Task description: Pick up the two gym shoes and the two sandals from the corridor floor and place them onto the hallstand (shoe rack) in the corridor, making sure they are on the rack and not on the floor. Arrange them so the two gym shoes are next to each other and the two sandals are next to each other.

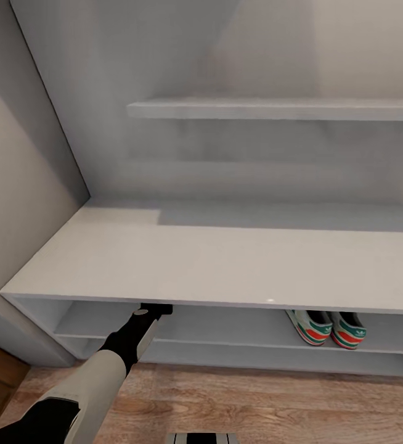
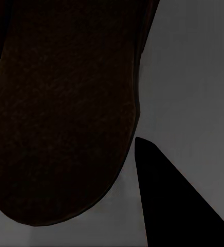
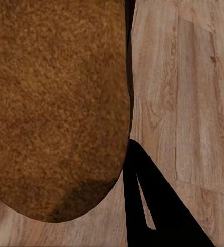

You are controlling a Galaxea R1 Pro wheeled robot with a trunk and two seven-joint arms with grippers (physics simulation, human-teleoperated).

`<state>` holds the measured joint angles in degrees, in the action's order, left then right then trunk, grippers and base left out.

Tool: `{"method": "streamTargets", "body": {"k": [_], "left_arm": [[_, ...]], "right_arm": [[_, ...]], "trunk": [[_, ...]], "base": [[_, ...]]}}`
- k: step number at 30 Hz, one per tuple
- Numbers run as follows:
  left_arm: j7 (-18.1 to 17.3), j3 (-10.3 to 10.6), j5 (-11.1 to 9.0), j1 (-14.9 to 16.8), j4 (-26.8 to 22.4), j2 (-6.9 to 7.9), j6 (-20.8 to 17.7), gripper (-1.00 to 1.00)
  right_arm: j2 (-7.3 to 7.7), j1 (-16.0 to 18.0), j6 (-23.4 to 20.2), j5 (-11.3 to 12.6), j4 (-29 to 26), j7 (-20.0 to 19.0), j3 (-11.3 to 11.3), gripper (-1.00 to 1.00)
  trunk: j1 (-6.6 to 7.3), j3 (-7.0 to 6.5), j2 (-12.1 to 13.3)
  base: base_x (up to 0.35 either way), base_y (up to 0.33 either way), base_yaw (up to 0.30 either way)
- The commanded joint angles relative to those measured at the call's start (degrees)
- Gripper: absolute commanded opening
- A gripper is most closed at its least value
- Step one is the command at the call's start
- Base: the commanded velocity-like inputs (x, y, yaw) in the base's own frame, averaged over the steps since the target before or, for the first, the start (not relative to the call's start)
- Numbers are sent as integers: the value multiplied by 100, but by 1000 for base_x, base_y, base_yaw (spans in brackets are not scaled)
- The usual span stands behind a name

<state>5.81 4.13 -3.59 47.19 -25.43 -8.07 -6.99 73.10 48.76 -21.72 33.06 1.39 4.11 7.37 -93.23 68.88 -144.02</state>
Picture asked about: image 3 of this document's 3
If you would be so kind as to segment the sandal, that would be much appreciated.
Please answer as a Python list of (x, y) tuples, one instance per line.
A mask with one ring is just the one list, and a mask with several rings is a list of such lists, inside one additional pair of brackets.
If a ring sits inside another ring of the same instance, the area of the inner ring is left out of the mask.
[(42, 222), (95, 208), (124, 167), (136, 0), (0, 0), (0, 200)]

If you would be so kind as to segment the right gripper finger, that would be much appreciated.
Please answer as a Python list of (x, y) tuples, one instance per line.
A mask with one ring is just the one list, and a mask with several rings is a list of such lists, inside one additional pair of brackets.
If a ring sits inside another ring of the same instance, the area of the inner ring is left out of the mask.
[[(137, 177), (156, 230), (147, 226)], [(132, 139), (123, 182), (128, 247), (215, 247), (141, 144)]]

